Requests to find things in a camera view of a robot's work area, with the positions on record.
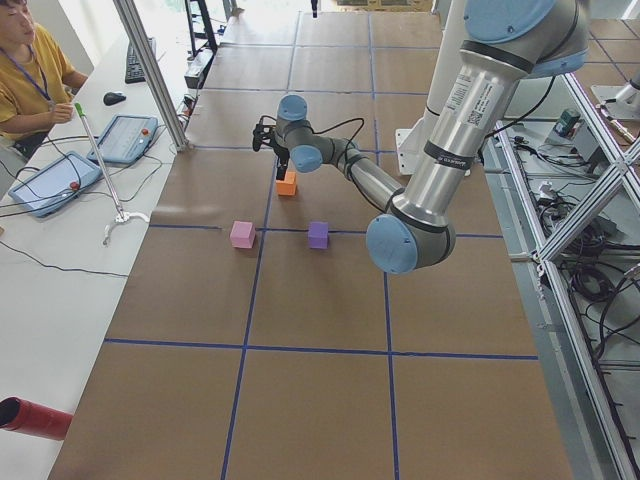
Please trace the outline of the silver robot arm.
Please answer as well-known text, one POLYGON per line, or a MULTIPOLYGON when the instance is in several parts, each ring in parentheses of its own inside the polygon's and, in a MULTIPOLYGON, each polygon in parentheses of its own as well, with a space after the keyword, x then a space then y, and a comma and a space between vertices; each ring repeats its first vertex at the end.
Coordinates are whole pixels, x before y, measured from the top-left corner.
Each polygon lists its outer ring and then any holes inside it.
POLYGON ((351 140, 317 134, 298 95, 280 100, 274 125, 256 127, 254 143, 267 144, 300 173, 323 164, 339 169, 380 215, 366 246, 381 270, 404 274, 444 261, 455 246, 448 206, 485 139, 525 78, 573 72, 588 51, 587 1, 454 1, 439 49, 439 100, 431 130, 407 185, 372 163, 351 140))

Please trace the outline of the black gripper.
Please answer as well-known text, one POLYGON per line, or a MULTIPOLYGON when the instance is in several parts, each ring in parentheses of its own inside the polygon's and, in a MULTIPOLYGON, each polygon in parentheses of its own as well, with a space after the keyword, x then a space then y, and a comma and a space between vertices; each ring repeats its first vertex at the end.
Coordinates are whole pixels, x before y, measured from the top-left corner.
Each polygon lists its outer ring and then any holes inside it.
POLYGON ((276 179, 284 180, 288 169, 290 152, 288 148, 286 146, 283 146, 276 137, 273 137, 272 139, 272 148, 278 158, 276 167, 276 179))

